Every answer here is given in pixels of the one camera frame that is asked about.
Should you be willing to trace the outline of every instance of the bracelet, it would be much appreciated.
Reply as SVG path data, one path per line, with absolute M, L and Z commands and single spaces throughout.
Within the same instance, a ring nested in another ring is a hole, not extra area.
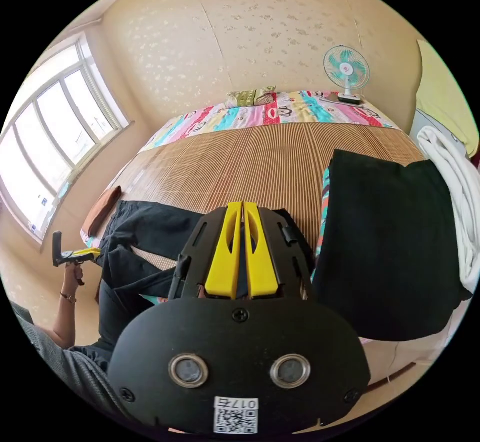
M 71 304 L 74 304 L 77 301 L 74 296 L 68 296 L 67 294 L 64 294 L 63 292 L 60 292 L 60 295 L 62 297 L 65 297 Z

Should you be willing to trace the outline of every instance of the screw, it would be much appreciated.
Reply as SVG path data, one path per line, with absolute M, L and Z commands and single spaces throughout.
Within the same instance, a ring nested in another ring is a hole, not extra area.
M 343 400 L 347 404 L 351 404 L 353 402 L 356 402 L 359 399 L 359 397 L 360 397 L 360 391 L 357 389 L 351 389 L 345 394 L 345 397 L 343 398 Z
M 249 312 L 243 307 L 239 307 L 232 312 L 233 320 L 235 322 L 245 322 L 249 318 Z
M 135 402 L 134 393 L 130 389 L 127 389 L 126 387 L 120 388 L 120 395 L 122 399 L 124 399 L 127 402 Z

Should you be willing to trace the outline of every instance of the fan stand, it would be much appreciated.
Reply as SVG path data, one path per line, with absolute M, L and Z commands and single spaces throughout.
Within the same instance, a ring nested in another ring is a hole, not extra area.
M 348 104 L 361 104 L 362 98 L 357 94 L 352 94 L 350 91 L 350 78 L 348 77 L 345 84 L 345 92 L 338 93 L 338 100 L 340 102 L 347 102 Z

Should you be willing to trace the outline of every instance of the gray fabric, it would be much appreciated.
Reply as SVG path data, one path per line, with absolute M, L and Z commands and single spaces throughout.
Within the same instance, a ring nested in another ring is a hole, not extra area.
M 41 358 L 70 389 L 104 412 L 128 417 L 107 374 L 95 362 L 82 352 L 60 348 L 45 332 L 29 322 L 32 317 L 27 309 L 14 302 L 12 307 Z

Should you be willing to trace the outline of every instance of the bed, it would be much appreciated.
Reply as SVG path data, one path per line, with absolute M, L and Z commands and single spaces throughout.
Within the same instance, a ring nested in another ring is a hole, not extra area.
M 349 106 L 335 93 L 277 93 L 273 104 L 211 106 L 175 117 L 155 133 L 111 182 L 123 200 L 161 202 L 207 213 L 246 200 L 287 209 L 312 247 L 321 225 L 322 176 L 335 148 L 403 165 L 422 154 L 391 120 L 368 102 Z M 82 239 L 98 245 L 98 235 Z M 134 249 L 167 269 L 175 261 Z M 408 342 L 362 340 L 375 383 L 445 345 L 450 328 Z

